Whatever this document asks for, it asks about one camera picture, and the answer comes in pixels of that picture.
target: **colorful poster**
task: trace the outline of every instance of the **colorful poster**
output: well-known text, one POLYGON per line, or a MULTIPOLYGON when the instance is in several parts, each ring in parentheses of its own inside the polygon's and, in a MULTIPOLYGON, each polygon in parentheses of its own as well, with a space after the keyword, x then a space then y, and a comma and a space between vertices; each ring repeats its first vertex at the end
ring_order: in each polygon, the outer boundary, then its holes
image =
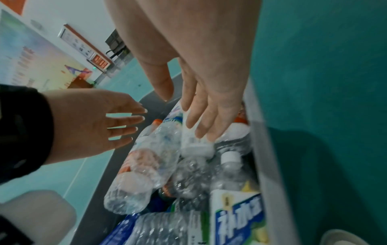
POLYGON ((0 2, 19 15, 23 13, 25 0, 0 0, 0 2))
POLYGON ((39 91, 64 89, 91 71, 62 52, 20 20, 2 10, 0 18, 0 83, 39 91))

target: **black sleeve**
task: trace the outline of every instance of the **black sleeve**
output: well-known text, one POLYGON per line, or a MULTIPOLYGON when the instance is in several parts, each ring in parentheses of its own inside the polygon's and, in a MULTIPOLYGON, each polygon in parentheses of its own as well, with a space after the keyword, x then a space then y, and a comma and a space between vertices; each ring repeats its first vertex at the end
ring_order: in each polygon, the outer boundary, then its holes
POLYGON ((0 184, 39 169, 53 139, 46 98, 33 88, 0 84, 0 184))

